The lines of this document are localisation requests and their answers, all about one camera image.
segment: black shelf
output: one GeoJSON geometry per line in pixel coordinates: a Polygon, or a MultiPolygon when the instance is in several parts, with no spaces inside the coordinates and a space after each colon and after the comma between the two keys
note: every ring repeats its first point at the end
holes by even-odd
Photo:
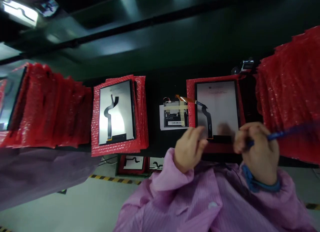
{"type": "MultiPolygon", "coordinates": [[[[166,151],[170,147],[175,147],[176,141],[182,136],[185,130],[160,130],[159,123],[159,105],[163,103],[164,97],[173,99],[176,94],[186,95],[186,80],[226,76],[231,73],[231,69],[237,62],[207,64],[207,65],[192,65],[185,67],[175,67],[167,69],[159,69],[148,72],[137,72],[134,75],[146,76],[146,100],[147,100],[147,116],[148,116],[148,131],[149,131],[149,147],[141,150],[141,153],[135,154],[138,156],[147,157],[164,157],[166,151]]],[[[85,86],[94,87],[103,83],[108,77],[101,77],[86,80],[83,82],[85,86]]],[[[243,101],[244,113],[247,122],[262,121],[262,116],[257,112],[256,97],[255,97],[255,79],[252,76],[247,76],[239,81],[240,91],[243,101]]],[[[79,148],[73,147],[57,147],[58,150],[66,151],[82,151],[91,152],[91,145],[80,145],[79,148]]],[[[213,162],[238,163],[242,158],[237,154],[225,153],[210,153],[204,154],[203,160],[213,162]]],[[[286,158],[281,156],[279,161],[280,166],[318,168],[318,165],[305,163],[296,159],[286,158]]]]}

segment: blue anti-static wrist strap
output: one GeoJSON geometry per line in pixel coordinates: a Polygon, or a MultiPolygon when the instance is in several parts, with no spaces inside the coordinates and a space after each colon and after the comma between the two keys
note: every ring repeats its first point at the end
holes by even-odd
{"type": "Polygon", "coordinates": [[[269,191],[269,192],[279,192],[280,191],[280,181],[279,179],[277,180],[277,182],[274,185],[266,185],[263,183],[260,183],[259,181],[257,181],[251,171],[249,170],[249,168],[246,165],[243,165],[242,170],[244,172],[244,176],[246,178],[247,181],[247,185],[250,189],[250,191],[252,191],[253,193],[258,193],[260,191],[260,189],[263,189],[265,191],[269,191]]]}

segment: sleeve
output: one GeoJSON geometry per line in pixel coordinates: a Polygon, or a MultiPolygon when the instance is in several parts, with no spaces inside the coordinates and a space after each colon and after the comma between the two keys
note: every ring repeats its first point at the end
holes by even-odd
{"type": "Polygon", "coordinates": [[[156,216],[158,207],[170,203],[174,198],[174,191],[190,183],[194,178],[194,171],[182,174],[173,162],[174,149],[170,148],[164,158],[161,173],[153,173],[144,180],[133,195],[122,206],[114,232],[142,231],[148,226],[150,218],[156,216]]]}
{"type": "MultiPolygon", "coordinates": [[[[241,175],[245,176],[243,165],[241,170],[241,175]]],[[[287,230],[316,231],[311,225],[307,209],[296,195],[292,178],[285,171],[278,169],[278,180],[280,188],[277,192],[260,189],[251,193],[251,196],[260,201],[265,216],[287,230]]]]}

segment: warning tape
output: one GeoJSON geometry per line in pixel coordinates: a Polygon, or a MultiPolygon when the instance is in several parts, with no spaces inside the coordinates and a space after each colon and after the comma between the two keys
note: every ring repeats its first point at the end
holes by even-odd
{"type": "Polygon", "coordinates": [[[12,232],[12,231],[3,226],[0,226],[0,232],[12,232]]]}
{"type": "Polygon", "coordinates": [[[123,183],[123,184],[136,184],[136,185],[141,184],[141,181],[139,180],[120,179],[120,178],[113,178],[113,177],[107,177],[107,176],[101,176],[101,175],[95,175],[95,174],[90,175],[89,178],[106,180],[106,181],[123,183]]]}
{"type": "MultiPolygon", "coordinates": [[[[120,179],[120,178],[113,178],[113,177],[107,177],[107,176],[101,176],[101,175],[95,175],[95,174],[90,175],[89,178],[123,183],[123,184],[136,184],[136,185],[141,184],[141,181],[139,180],[120,179]]],[[[309,210],[320,210],[320,204],[305,203],[305,206],[309,210]]]]}

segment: blue pen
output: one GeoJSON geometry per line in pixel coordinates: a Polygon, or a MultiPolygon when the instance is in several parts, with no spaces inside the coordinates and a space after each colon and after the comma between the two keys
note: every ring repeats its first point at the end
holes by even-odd
{"type": "MultiPolygon", "coordinates": [[[[315,131],[315,128],[318,126],[319,127],[320,123],[319,121],[313,121],[301,125],[296,125],[293,126],[292,128],[288,129],[287,131],[280,131],[280,132],[275,132],[267,136],[268,141],[278,139],[284,136],[287,136],[289,134],[294,134],[294,133],[300,133],[300,132],[311,132],[315,131]]],[[[254,141],[251,140],[247,142],[247,147],[251,148],[254,145],[254,141]]]]}
{"type": "MultiPolygon", "coordinates": [[[[276,133],[273,133],[273,134],[268,135],[268,136],[267,136],[267,139],[268,139],[268,141],[270,141],[270,140],[274,140],[274,139],[283,137],[283,136],[285,136],[285,135],[287,135],[287,134],[288,134],[288,132],[284,132],[284,131],[276,132],[276,133]]],[[[253,141],[253,140],[250,140],[250,141],[247,143],[247,147],[248,147],[248,148],[251,148],[253,145],[254,145],[254,141],[253,141]]]]}

